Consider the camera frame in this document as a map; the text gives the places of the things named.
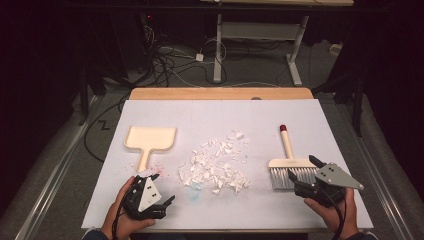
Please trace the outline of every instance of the brush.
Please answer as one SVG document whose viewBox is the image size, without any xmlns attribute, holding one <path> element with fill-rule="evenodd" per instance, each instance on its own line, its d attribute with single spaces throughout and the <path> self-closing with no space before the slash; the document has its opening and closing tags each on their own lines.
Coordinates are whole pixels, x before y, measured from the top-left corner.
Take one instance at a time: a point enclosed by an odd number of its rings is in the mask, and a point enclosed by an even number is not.
<svg viewBox="0 0 424 240">
<path fill-rule="evenodd" d="M 298 177 L 299 181 L 306 183 L 315 182 L 317 167 L 309 159 L 295 159 L 290 143 L 286 125 L 280 126 L 281 138 L 283 140 L 286 159 L 272 159 L 268 163 L 271 171 L 272 188 L 274 190 L 290 191 L 294 189 L 294 184 L 289 179 L 288 169 Z"/>
</svg>

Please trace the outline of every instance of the person's left hand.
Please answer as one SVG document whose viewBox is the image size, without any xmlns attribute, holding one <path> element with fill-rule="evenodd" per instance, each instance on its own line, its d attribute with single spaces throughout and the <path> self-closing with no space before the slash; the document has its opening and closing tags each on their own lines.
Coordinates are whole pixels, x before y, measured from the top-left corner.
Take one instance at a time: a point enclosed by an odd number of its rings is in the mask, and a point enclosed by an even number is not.
<svg viewBox="0 0 424 240">
<path fill-rule="evenodd" d="M 115 202 L 110 206 L 109 211 L 107 212 L 106 219 L 103 223 L 102 231 L 108 239 L 112 239 L 112 224 L 116 217 L 116 212 L 118 211 L 119 204 L 121 203 L 122 198 L 124 198 L 125 193 L 131 187 L 134 182 L 134 176 L 131 176 L 130 179 L 122 186 L 119 190 L 118 195 L 116 196 Z M 155 225 L 156 221 L 154 219 L 145 219 L 142 221 L 133 220 L 127 214 L 125 214 L 124 209 L 121 209 L 117 229 L 116 237 L 118 239 L 127 239 L 131 233 L 144 229 L 146 227 Z"/>
</svg>

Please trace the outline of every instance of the desk leg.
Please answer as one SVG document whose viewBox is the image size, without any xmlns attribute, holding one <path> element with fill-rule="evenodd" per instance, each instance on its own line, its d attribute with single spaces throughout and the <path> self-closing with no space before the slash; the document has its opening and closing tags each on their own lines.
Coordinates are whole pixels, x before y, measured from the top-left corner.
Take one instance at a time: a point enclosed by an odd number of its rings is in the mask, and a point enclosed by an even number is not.
<svg viewBox="0 0 424 240">
<path fill-rule="evenodd" d="M 215 53 L 215 64 L 213 69 L 213 82 L 221 82 L 221 64 L 222 64 L 222 53 L 221 53 L 221 40 L 222 40 L 222 14 L 218 14 L 218 21 L 216 24 L 216 53 Z"/>
<path fill-rule="evenodd" d="M 305 33 L 306 24 L 308 23 L 309 16 L 304 16 L 302 22 L 300 23 L 299 29 L 297 30 L 296 39 L 293 46 L 292 54 L 287 54 L 287 64 L 289 65 L 290 74 L 293 79 L 295 86 L 302 86 L 302 81 L 300 80 L 299 72 L 296 67 L 296 56 L 299 51 L 300 44 L 302 43 L 303 34 Z"/>
</svg>

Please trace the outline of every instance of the dark sleeve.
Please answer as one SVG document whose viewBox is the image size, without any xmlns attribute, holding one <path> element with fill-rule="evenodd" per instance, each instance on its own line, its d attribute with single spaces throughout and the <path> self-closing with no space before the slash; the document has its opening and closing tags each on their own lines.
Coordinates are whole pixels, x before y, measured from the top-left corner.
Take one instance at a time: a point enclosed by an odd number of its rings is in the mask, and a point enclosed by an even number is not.
<svg viewBox="0 0 424 240">
<path fill-rule="evenodd" d="M 372 234 L 357 233 L 350 236 L 346 240 L 377 240 L 377 238 Z"/>
<path fill-rule="evenodd" d="M 89 231 L 88 233 L 86 233 L 84 237 L 82 238 L 82 240 L 109 240 L 109 239 L 106 237 L 106 235 L 103 232 L 93 229 Z"/>
</svg>

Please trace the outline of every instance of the table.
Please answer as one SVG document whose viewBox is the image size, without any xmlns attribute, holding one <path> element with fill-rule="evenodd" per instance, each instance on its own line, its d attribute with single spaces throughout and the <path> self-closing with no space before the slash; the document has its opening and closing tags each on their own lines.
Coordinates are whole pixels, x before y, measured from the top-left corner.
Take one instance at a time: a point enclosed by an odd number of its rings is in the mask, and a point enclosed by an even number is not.
<svg viewBox="0 0 424 240">
<path fill-rule="evenodd" d="M 241 3 L 241 4 L 269 4 L 269 5 L 301 5 L 301 6 L 352 6 L 353 0 L 220 0 L 223 3 Z M 286 55 L 286 61 L 293 84 L 302 86 L 302 81 L 296 67 L 296 57 L 302 43 L 303 34 L 306 30 L 306 24 L 309 16 L 303 16 L 299 24 L 275 24 L 275 23 L 252 23 L 252 22 L 224 22 L 222 14 L 218 14 L 216 51 L 214 63 L 213 81 L 221 82 L 222 69 L 222 38 L 248 38 L 248 39 L 271 39 L 271 40 L 294 40 L 292 52 Z"/>
<path fill-rule="evenodd" d="M 161 177 L 155 184 L 163 198 L 175 195 L 176 199 L 168 207 L 167 217 L 143 232 L 325 231 L 320 217 L 299 197 L 292 192 L 272 190 L 267 162 L 284 155 L 278 132 L 280 121 L 291 129 L 295 155 L 304 156 L 313 150 L 317 157 L 335 162 L 348 172 L 321 106 L 307 89 L 134 89 L 125 103 L 82 227 L 101 226 L 109 204 L 130 175 L 148 176 L 160 172 Z M 171 123 L 177 127 L 174 146 L 165 153 L 151 155 L 148 170 L 137 173 L 134 164 L 139 153 L 123 146 L 128 127 Z M 241 160 L 231 162 L 250 179 L 251 185 L 237 194 L 226 188 L 217 195 L 206 184 L 202 185 L 202 190 L 184 187 L 178 171 L 182 163 L 190 159 L 192 150 L 201 151 L 199 143 L 211 137 L 225 139 L 225 134 L 232 134 L 231 129 L 242 130 L 245 138 L 241 145 L 252 146 L 239 145 Z M 362 199 L 359 194 L 356 196 L 359 227 L 372 228 Z"/>
</svg>

